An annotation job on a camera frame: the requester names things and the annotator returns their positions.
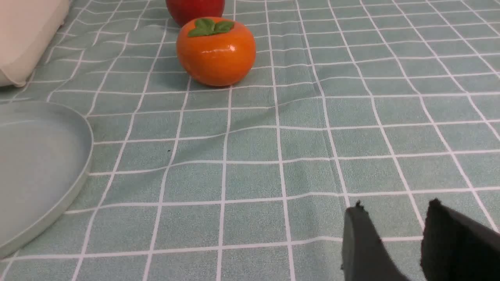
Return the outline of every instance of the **green leaf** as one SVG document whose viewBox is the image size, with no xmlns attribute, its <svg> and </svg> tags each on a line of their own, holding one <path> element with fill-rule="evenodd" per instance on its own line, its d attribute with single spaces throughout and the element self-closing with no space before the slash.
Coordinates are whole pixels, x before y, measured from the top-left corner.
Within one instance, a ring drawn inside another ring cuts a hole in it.
<svg viewBox="0 0 500 281">
<path fill-rule="evenodd" d="M 223 20 L 217 22 L 217 24 L 213 28 L 213 31 L 215 33 L 228 33 L 234 26 L 235 23 L 233 21 Z"/>
<path fill-rule="evenodd" d="M 207 32 L 206 30 L 200 29 L 200 28 L 195 28 L 191 29 L 187 33 L 187 37 L 199 37 L 199 36 L 208 36 L 211 35 L 212 32 Z"/>
<path fill-rule="evenodd" d="M 208 34 L 212 33 L 214 31 L 214 28 L 216 26 L 215 21 L 209 19 L 209 18 L 199 18 L 194 22 L 194 26 L 197 29 L 201 29 L 206 31 Z"/>
</svg>

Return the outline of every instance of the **fake fruit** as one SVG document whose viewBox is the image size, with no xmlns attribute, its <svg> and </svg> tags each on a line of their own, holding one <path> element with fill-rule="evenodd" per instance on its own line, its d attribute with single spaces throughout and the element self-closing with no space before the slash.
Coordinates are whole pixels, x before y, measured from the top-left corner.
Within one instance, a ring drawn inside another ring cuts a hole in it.
<svg viewBox="0 0 500 281">
<path fill-rule="evenodd" d="M 254 65 L 252 32 L 237 21 L 198 18 L 184 25 L 177 37 L 180 64 L 196 81 L 214 87 L 242 80 Z"/>
<path fill-rule="evenodd" d="M 165 0 L 173 21 L 180 27 L 201 17 L 222 17 L 225 0 Z"/>
</svg>

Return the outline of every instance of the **red apple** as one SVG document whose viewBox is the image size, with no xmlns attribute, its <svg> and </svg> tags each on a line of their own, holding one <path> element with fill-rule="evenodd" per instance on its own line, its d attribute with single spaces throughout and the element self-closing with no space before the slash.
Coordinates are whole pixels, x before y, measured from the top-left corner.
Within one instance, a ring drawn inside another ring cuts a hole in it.
<svg viewBox="0 0 500 281">
<path fill-rule="evenodd" d="M 222 17 L 225 0 L 165 0 L 173 20 L 184 26 L 191 20 L 203 17 Z"/>
</svg>

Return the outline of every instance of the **gray plate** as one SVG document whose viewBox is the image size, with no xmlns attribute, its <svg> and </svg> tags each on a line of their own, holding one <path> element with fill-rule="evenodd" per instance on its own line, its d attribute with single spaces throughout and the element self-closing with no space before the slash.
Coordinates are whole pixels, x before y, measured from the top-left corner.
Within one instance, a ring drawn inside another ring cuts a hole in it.
<svg viewBox="0 0 500 281">
<path fill-rule="evenodd" d="M 80 192 L 94 138 L 62 105 L 0 105 L 0 259 L 49 227 Z"/>
</svg>

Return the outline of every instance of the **green checkered tablecloth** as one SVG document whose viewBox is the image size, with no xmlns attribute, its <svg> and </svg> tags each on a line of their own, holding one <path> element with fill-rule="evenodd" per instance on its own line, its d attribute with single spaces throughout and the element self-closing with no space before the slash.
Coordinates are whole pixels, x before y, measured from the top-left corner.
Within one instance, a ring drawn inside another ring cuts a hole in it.
<svg viewBox="0 0 500 281">
<path fill-rule="evenodd" d="M 342 281 L 362 200 L 423 281 L 428 200 L 500 224 L 499 0 L 226 0 L 257 59 L 229 88 L 179 65 L 164 0 L 73 0 L 24 88 L 95 137 L 69 210 L 4 281 Z"/>
</svg>

